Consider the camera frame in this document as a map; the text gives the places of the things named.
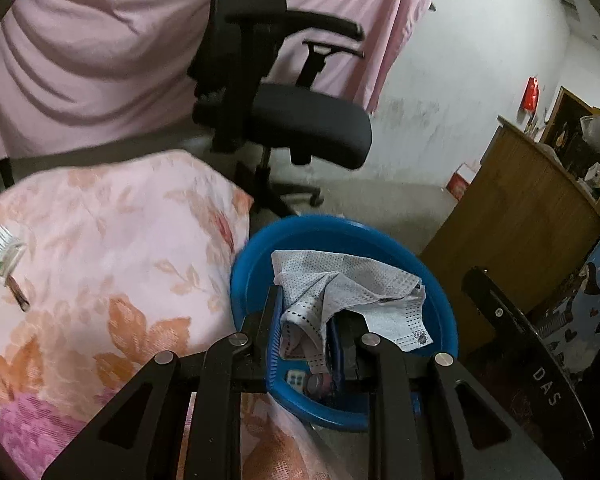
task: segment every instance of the chair seat cushion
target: chair seat cushion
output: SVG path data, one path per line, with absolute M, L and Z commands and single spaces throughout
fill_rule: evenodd
M 247 136 L 263 146 L 297 150 L 356 170 L 371 148 L 371 122 L 349 101 L 298 86 L 262 84 Z

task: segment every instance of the metal bolt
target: metal bolt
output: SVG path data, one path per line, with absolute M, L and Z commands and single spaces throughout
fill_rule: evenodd
M 378 346 L 380 344 L 380 336 L 372 332 L 367 332 L 362 336 L 362 343 L 367 346 Z
M 154 361 L 157 362 L 159 365 L 167 365 L 171 361 L 173 361 L 173 352 L 170 352 L 169 350 L 163 350 L 162 352 L 158 352 L 154 356 Z
M 244 346 L 249 342 L 249 336 L 242 332 L 235 332 L 229 336 L 229 343 L 234 346 Z
M 454 363 L 453 356 L 446 352 L 440 352 L 439 354 L 436 354 L 434 359 L 440 366 L 451 366 Z

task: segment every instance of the chair base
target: chair base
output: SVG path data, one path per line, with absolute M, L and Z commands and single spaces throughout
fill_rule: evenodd
M 308 194 L 310 196 L 309 204 L 312 207 L 318 207 L 324 202 L 319 187 L 270 182 L 270 173 L 271 168 L 268 166 L 257 166 L 254 172 L 243 163 L 237 163 L 235 183 L 253 197 L 255 208 L 269 209 L 275 215 L 284 218 L 285 216 L 296 216 L 298 213 L 282 200 L 283 196 Z

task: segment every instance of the pink bedsheet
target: pink bedsheet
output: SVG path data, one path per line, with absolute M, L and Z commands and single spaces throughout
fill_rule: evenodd
M 288 0 L 289 7 L 360 22 L 366 59 L 339 55 L 314 88 L 373 111 L 389 68 L 430 0 Z M 0 159 L 96 146 L 174 123 L 194 102 L 186 69 L 209 0 L 17 0 L 0 25 Z M 304 38 L 272 70 L 292 81 Z
M 0 195 L 0 224 L 27 244 L 13 275 L 31 304 L 0 282 L 0 442 L 29 480 L 156 352 L 234 332 L 251 202 L 181 151 L 44 171 Z M 241 419 L 244 480 L 342 480 L 269 396 L 243 395 Z

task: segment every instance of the ceiling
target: ceiling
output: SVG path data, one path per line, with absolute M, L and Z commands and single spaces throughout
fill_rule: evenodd
M 560 0 L 572 34 L 600 51 L 600 14 L 589 0 Z

